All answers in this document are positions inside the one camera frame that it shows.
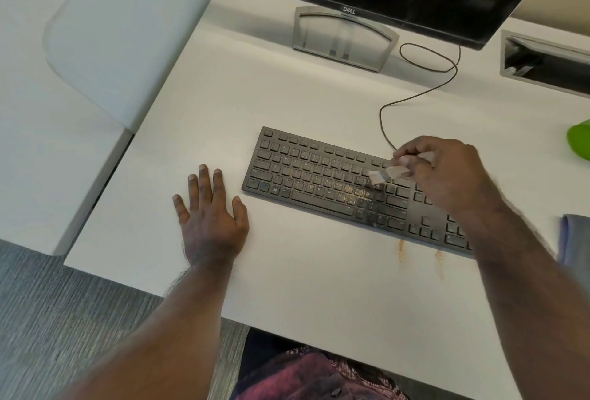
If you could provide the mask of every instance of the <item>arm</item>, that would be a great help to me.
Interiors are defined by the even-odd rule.
[[[206,399],[217,359],[221,307],[248,234],[246,207],[225,209],[220,170],[189,176],[190,208],[173,197],[191,264],[151,316],[60,396],[67,400]]]
[[[432,164],[415,156],[433,151]],[[477,150],[419,137],[394,154],[473,244],[510,370],[524,400],[590,395],[590,305],[506,205]]]

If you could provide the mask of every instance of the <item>desk surface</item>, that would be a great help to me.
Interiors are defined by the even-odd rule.
[[[63,254],[129,133],[49,68],[41,38],[65,0],[0,0],[0,239]]]
[[[474,260],[241,193],[262,125],[390,156],[379,107],[436,83],[395,57],[372,74],[293,51],[300,4],[211,2],[65,263],[164,295],[186,267],[171,195],[207,163],[250,215],[225,317],[477,400],[520,398]],[[565,32],[505,28],[590,50]],[[406,40],[457,53],[402,32]],[[590,101],[500,77],[499,42],[464,50],[452,84],[389,109],[385,128],[398,144],[433,134],[476,145],[555,246],[558,216],[590,215],[590,163],[564,137]]]

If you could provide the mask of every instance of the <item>person's right arm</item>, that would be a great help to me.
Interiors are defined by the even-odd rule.
[[[432,151],[432,164],[417,154]],[[394,154],[463,228],[524,400],[590,398],[590,303],[525,221],[506,205],[477,150],[418,137]]]

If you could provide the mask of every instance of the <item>black cable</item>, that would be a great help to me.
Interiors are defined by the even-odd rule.
[[[425,66],[421,66],[421,65],[419,65],[419,64],[416,64],[416,63],[414,63],[413,61],[410,61],[410,60],[408,60],[408,59],[407,59],[407,58],[406,58],[406,57],[403,55],[402,49],[403,49],[403,47],[404,47],[404,46],[416,46],[416,47],[419,47],[420,49],[424,49],[424,50],[427,50],[427,51],[429,51],[429,52],[432,52],[432,53],[434,53],[435,55],[439,56],[440,58],[444,58],[444,59],[445,59],[445,60],[447,60],[449,63],[451,63],[451,68],[449,68],[449,69],[447,69],[447,70],[439,70],[439,69],[431,69],[431,68],[427,68],[427,67],[425,67]],[[438,53],[438,52],[436,52],[435,50],[429,49],[428,47],[424,47],[424,46],[421,46],[421,45],[419,45],[419,44],[415,44],[415,43],[404,43],[404,44],[402,44],[402,45],[399,47],[399,55],[402,57],[402,59],[403,59],[404,61],[406,61],[407,63],[411,64],[412,66],[416,66],[417,68],[424,69],[424,70],[427,70],[427,71],[429,71],[429,72],[435,72],[435,73],[448,73],[448,72],[451,72],[452,70],[454,70],[454,71],[455,71],[455,73],[454,73],[454,74],[453,74],[453,76],[452,76],[452,77],[450,77],[450,78],[449,78],[449,79],[448,79],[448,80],[447,80],[445,83],[442,83],[442,84],[440,84],[440,85],[438,85],[438,86],[435,86],[435,87],[434,87],[434,88],[432,88],[432,89],[425,90],[424,92],[421,92],[421,93],[419,93],[419,94],[413,95],[413,96],[411,96],[411,97],[404,98],[404,99],[402,99],[402,100],[397,100],[397,101],[395,101],[395,102],[387,103],[387,105],[383,105],[383,106],[381,106],[381,109],[379,110],[379,125],[381,126],[381,132],[383,133],[383,137],[385,137],[385,140],[387,140],[387,143],[388,143],[389,145],[391,145],[391,147],[392,147],[394,150],[397,150],[397,148],[395,148],[395,145],[394,145],[393,143],[391,143],[391,141],[390,141],[390,140],[389,140],[389,138],[387,137],[387,134],[385,133],[385,129],[383,128],[383,116],[382,116],[383,110],[384,110],[385,108],[388,108],[389,106],[397,105],[398,103],[407,102],[408,100],[411,100],[411,99],[413,99],[413,98],[421,97],[421,96],[423,96],[424,94],[427,94],[428,92],[432,92],[433,90],[440,89],[440,88],[442,88],[443,86],[446,86],[447,84],[449,84],[451,81],[453,81],[453,80],[455,79],[455,77],[457,76],[457,74],[459,73],[459,67],[458,67],[458,66],[459,66],[459,63],[461,62],[461,46],[459,46],[459,58],[457,58],[457,62],[454,62],[454,61],[453,61],[453,60],[451,60],[449,57],[446,57],[445,55],[443,55],[443,54],[441,54],[441,53]]]

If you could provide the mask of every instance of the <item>green cup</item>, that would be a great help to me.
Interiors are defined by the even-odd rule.
[[[590,161],[590,119],[568,130],[568,143],[575,154]]]

